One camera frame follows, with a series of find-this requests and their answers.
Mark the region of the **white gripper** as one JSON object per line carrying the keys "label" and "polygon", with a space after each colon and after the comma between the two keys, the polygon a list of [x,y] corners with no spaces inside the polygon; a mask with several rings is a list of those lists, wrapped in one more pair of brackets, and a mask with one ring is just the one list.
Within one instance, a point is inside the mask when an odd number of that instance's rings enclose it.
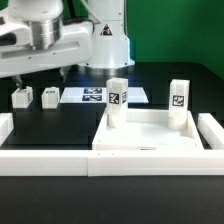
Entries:
{"label": "white gripper", "polygon": [[63,80],[69,65],[86,62],[92,54],[93,24],[89,21],[63,24],[62,6],[8,6],[0,11],[0,38],[15,36],[12,45],[0,46],[0,78],[60,68]]}

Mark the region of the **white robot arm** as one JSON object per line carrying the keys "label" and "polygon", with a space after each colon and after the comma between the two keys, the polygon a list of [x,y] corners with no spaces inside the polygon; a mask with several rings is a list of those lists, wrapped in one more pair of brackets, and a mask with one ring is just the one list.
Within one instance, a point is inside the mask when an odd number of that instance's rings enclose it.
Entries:
{"label": "white robot arm", "polygon": [[0,78],[76,65],[91,74],[129,72],[126,0],[80,0],[87,17],[63,16],[63,0],[8,0],[0,10]]}

